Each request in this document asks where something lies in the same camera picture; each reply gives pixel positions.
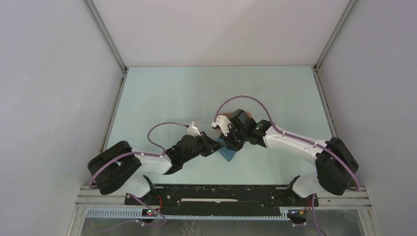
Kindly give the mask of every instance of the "white enclosure panel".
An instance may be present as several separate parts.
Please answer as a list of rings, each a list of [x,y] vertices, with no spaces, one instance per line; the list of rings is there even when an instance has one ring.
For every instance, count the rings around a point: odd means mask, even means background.
[[[1,1],[0,235],[65,234],[120,78],[81,0]]]
[[[416,235],[416,12],[415,0],[359,1],[320,69],[385,236]]]
[[[313,65],[349,0],[95,0],[127,66]]]
[[[310,66],[203,66],[132,67],[129,69],[108,147],[127,140],[132,147],[160,153],[147,140],[156,124],[199,121],[200,131],[217,139],[211,122],[219,106],[236,95],[258,98],[269,109],[274,122],[307,137],[331,137],[325,112]],[[223,112],[244,109],[256,121],[267,119],[256,102],[240,98]],[[186,134],[177,125],[164,125],[151,134],[152,140],[170,148]],[[231,162],[218,152],[198,156],[173,175],[148,175],[154,183],[183,184],[288,184],[297,175],[315,168],[304,158],[283,150],[245,144]]]

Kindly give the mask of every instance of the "black mounting plate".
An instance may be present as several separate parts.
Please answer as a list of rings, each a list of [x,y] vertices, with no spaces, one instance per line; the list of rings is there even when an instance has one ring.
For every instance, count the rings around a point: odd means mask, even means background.
[[[163,202],[162,214],[195,216],[280,216],[280,207],[305,207],[287,185],[192,185],[156,184],[156,193]],[[234,202],[196,202],[182,199],[235,199]],[[125,198],[125,205],[140,205]],[[158,206],[155,197],[149,205]]]

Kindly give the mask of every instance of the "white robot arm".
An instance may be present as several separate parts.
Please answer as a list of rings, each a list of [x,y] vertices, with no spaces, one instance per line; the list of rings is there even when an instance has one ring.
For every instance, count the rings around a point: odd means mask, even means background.
[[[220,138],[228,149],[239,151],[245,142],[249,142],[265,148],[286,150],[315,166],[315,172],[297,176],[289,185],[301,198],[323,191],[342,195],[352,181],[351,174],[323,147],[337,153],[353,173],[358,169],[357,162],[340,139],[315,140],[273,126],[270,121],[261,120],[256,123],[241,109],[229,118],[217,116],[212,127],[222,132]],[[121,190],[138,198],[146,196],[153,188],[146,173],[173,174],[192,158],[198,155],[209,156],[222,148],[220,143],[200,132],[193,122],[187,132],[188,135],[183,136],[163,155],[134,151],[126,141],[117,143],[89,162],[92,180],[95,180],[95,185],[103,195]]]

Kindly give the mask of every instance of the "wire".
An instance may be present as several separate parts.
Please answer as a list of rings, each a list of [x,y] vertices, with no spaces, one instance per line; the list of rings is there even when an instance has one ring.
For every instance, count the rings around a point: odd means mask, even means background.
[[[359,191],[359,189],[360,189],[360,183],[359,183],[359,180],[358,180],[358,178],[355,176],[355,174],[352,172],[352,170],[342,161],[342,159],[340,159],[336,154],[334,154],[334,152],[332,152],[331,150],[329,150],[328,148],[326,148],[326,147],[324,147],[324,146],[322,146],[322,145],[320,145],[320,144],[315,144],[313,141],[311,141],[311,140],[309,140],[309,139],[306,139],[306,138],[304,138],[304,137],[300,137],[300,136],[298,136],[298,135],[296,135],[296,134],[291,134],[291,133],[287,133],[287,132],[283,132],[283,130],[281,130],[280,128],[279,128],[279,126],[278,125],[276,125],[274,122],[273,122],[273,120],[272,120],[272,117],[271,117],[271,115],[270,115],[270,113],[269,113],[269,111],[268,111],[268,109],[265,107],[265,105],[262,103],[262,102],[260,102],[258,99],[256,99],[256,98],[254,98],[254,97],[251,97],[251,96],[247,96],[247,95],[238,95],[238,96],[234,96],[234,97],[231,97],[231,98],[229,98],[229,99],[227,99],[225,102],[223,102],[223,104],[221,104],[220,105],[220,107],[219,107],[219,109],[217,110],[217,112],[216,112],[216,116],[214,117],[214,120],[213,120],[213,122],[216,122],[216,119],[217,119],[217,116],[220,114],[220,110],[223,108],[223,106],[224,105],[226,105],[228,102],[230,102],[230,101],[232,101],[232,100],[234,100],[234,99],[237,99],[237,98],[249,98],[249,99],[251,99],[251,100],[254,100],[255,102],[257,102],[263,109],[264,109],[264,111],[265,111],[265,113],[267,114],[267,116],[268,116],[268,119],[269,119],[269,121],[271,122],[271,125],[272,125],[272,127],[279,133],[279,134],[282,134],[282,135],[284,135],[284,136],[288,136],[288,137],[290,137],[290,138],[293,138],[293,139],[297,139],[297,140],[299,140],[299,141],[302,141],[302,142],[305,142],[305,143],[308,143],[308,144],[310,144],[310,145],[314,145],[314,146],[316,146],[316,147],[318,147],[318,148],[320,148],[320,149],[322,149],[323,151],[325,151],[325,152],[327,152],[328,154],[330,154],[334,159],[336,159],[339,163],[340,163],[340,165],[342,165],[343,166],[343,168],[345,168],[345,170],[349,173],[349,175],[352,177],[352,179],[353,179],[353,181],[355,182],[355,185],[356,185],[356,187],[355,188],[347,188],[347,189],[349,189],[349,190],[352,190],[352,191]]]
[[[307,206],[305,207],[305,210],[306,210],[306,211],[309,211],[309,210],[311,210],[311,202],[310,202],[310,200],[309,200],[308,198],[306,198],[306,200],[307,200],[307,203],[308,203],[308,204],[307,204]]]
[[[115,229],[115,228],[117,228],[117,227],[119,227],[119,226],[122,226],[122,225],[124,225],[124,224],[133,223],[133,222],[135,222],[135,223],[139,223],[139,222],[140,222],[142,225],[150,225],[150,226],[162,226],[162,225],[164,225],[164,224],[167,222],[167,218],[165,217],[165,215],[161,214],[158,210],[155,210],[155,209],[151,208],[150,206],[146,205],[144,202],[142,202],[142,201],[141,201],[139,198],[137,198],[135,195],[133,195],[133,194],[130,194],[130,195],[131,195],[131,196],[132,196],[135,200],[137,200],[140,204],[142,204],[143,206],[147,207],[148,209],[153,210],[155,213],[157,213],[158,215],[160,215],[160,216],[164,219],[164,222],[163,222],[163,223],[152,224],[152,223],[146,223],[146,222],[143,222],[143,221],[141,221],[141,220],[139,220],[139,219],[136,219],[136,220],[126,220],[126,221],[123,221],[123,222],[121,222],[121,223],[119,223],[119,224],[116,224],[116,225],[114,225],[114,226],[112,226],[112,227],[110,227],[110,228],[103,229],[103,230],[96,230],[96,229],[91,228],[90,222],[88,222],[88,224],[87,224],[87,228],[88,228],[89,230],[91,230],[91,231],[98,232],[98,233],[102,233],[102,232],[107,232],[107,231],[113,230],[113,229]],[[161,208],[162,208],[162,199],[161,199],[161,196],[159,196],[159,195],[158,195],[158,197],[159,197],[159,199],[160,199],[160,201],[161,201],[161,207],[159,208],[159,210],[161,210]]]
[[[150,137],[149,137],[149,136],[150,136],[150,133],[151,133],[151,132],[152,132],[155,128],[157,128],[157,127],[159,127],[159,126],[161,126],[161,125],[165,125],[165,124],[176,124],[176,125],[180,125],[180,126],[188,127],[188,125],[186,125],[186,124],[182,124],[182,123],[178,123],[178,122],[172,122],[172,121],[169,121],[169,122],[159,123],[159,124],[155,125],[154,127],[152,127],[152,128],[149,130],[149,132],[148,132],[148,141],[149,141],[151,144],[153,144],[153,145],[155,145],[155,146],[159,147],[160,149],[162,149],[162,154],[161,154],[161,155],[165,155],[165,152],[166,152],[165,148],[164,148],[163,146],[161,146],[161,145],[159,145],[159,144],[155,143],[154,141],[152,141],[152,140],[150,139]]]
[[[135,200],[137,200],[140,204],[142,204],[143,206],[145,206],[145,207],[146,207],[146,208],[148,208],[148,209],[153,210],[156,214],[158,214],[159,216],[161,216],[161,217],[164,219],[164,222],[163,222],[163,223],[151,224],[151,223],[146,223],[146,222],[141,221],[141,222],[142,222],[142,224],[145,224],[145,225],[151,225],[151,226],[162,226],[162,225],[164,225],[165,223],[167,223],[167,218],[165,217],[165,215],[163,215],[161,212],[159,212],[159,211],[155,210],[154,208],[151,208],[150,206],[146,205],[144,202],[142,202],[142,201],[141,201],[138,197],[136,197],[135,195],[131,194],[131,196],[132,196]]]
[[[317,218],[316,218],[316,211],[314,210],[314,200],[316,199],[317,194],[313,194],[313,197],[311,198],[311,202],[313,203],[311,205],[311,212],[313,213],[313,220],[314,220],[314,227],[316,227],[317,233],[320,236],[320,231],[322,231],[324,233],[324,231],[319,227],[319,224],[317,224]]]
[[[161,209],[162,209],[162,198],[161,198],[160,195],[156,196],[155,198],[159,198],[159,201],[160,201],[159,211],[161,211]]]

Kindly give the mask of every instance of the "light blue table surface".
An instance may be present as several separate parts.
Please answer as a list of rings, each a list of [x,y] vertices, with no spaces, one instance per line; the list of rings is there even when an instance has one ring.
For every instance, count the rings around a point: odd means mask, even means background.
[[[228,98],[250,95],[263,102],[280,127],[298,134],[331,138],[326,115],[310,66],[186,66],[131,67],[107,148],[126,140],[140,151],[160,153],[147,141],[156,124],[199,121],[199,130],[216,139],[211,122]],[[267,119],[254,101],[240,98],[222,112],[244,109],[256,122]],[[170,148],[186,134],[184,127],[164,125],[152,140]],[[182,184],[288,184],[315,168],[296,155],[246,143],[231,162],[220,154],[196,157],[181,171],[163,176],[149,174],[153,183]]]

